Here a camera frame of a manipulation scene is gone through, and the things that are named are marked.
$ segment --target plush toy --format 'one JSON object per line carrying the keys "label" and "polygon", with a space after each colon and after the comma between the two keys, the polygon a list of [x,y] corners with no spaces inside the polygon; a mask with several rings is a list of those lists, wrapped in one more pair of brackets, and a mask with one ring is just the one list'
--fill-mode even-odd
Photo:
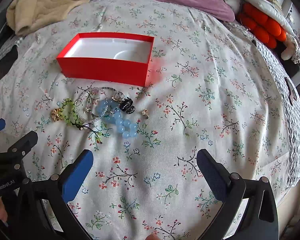
{"label": "plush toy", "polygon": [[286,40],[285,30],[274,19],[261,12],[259,9],[245,3],[242,12],[237,15],[237,20],[270,49],[277,47],[277,41],[284,42]]}

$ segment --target floral bed sheet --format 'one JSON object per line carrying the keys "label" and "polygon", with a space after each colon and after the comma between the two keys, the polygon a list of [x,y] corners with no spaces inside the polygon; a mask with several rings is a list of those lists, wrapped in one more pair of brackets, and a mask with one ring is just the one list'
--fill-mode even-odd
{"label": "floral bed sheet", "polygon": [[[77,33],[95,31],[154,36],[148,71],[156,82],[142,88],[66,78],[56,56]],[[93,167],[69,206],[93,239],[145,239],[152,232],[196,239],[221,206],[196,165],[202,148],[229,172],[267,176],[277,203],[286,193],[289,143],[281,96],[257,48],[213,16],[155,0],[93,0],[28,35],[18,53],[0,81],[6,121],[0,151],[35,130],[39,141],[24,163],[28,176],[41,180],[91,150]],[[134,100],[129,118],[138,123],[137,138],[122,139],[100,121],[91,132],[51,120],[64,98],[77,99],[91,86],[110,86]]]}

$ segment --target quilted blanket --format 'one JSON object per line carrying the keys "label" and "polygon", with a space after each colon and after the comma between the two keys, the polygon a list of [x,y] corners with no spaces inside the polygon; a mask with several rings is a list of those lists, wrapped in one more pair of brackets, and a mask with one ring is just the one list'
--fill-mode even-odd
{"label": "quilted blanket", "polygon": [[64,20],[74,7],[89,0],[13,0],[7,9],[7,23],[18,36]]}
{"label": "quilted blanket", "polygon": [[[39,141],[24,163],[29,178],[42,180],[90,149],[94,165],[69,206],[93,239],[145,239],[152,232],[161,239],[196,239],[222,204],[196,165],[202,148],[229,172],[268,177],[278,203],[298,180],[292,183],[290,175],[300,167],[293,133],[300,123],[288,120],[287,88],[279,90],[273,78],[281,66],[270,69],[236,30],[197,9],[155,0],[94,0],[77,7],[64,22],[26,36],[0,81],[0,118],[6,121],[0,151],[35,130]],[[95,31],[154,36],[148,71],[156,80],[142,88],[65,77],[56,56],[77,33]],[[110,86],[133,99],[129,119],[138,124],[136,138],[123,139],[101,121],[92,131],[52,122],[50,112],[64,98],[75,100],[92,86]],[[300,113],[299,97],[296,102],[289,109]]]}

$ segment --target open red box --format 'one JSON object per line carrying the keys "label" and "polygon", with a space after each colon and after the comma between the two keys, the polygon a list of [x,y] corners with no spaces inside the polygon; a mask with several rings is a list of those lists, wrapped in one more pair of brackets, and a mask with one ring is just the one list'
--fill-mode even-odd
{"label": "open red box", "polygon": [[154,37],[78,33],[57,56],[66,77],[145,86]]}

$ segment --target gold charm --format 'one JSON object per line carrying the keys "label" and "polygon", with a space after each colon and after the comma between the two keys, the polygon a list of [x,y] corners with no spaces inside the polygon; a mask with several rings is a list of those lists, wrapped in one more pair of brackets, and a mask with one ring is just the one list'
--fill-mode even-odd
{"label": "gold charm", "polygon": [[141,112],[142,115],[145,115],[146,116],[146,119],[149,118],[149,113],[148,113],[148,110],[147,109],[143,109],[142,112]]}
{"label": "gold charm", "polygon": [[61,109],[57,108],[51,111],[51,118],[53,119],[54,122],[63,120],[61,116]]}

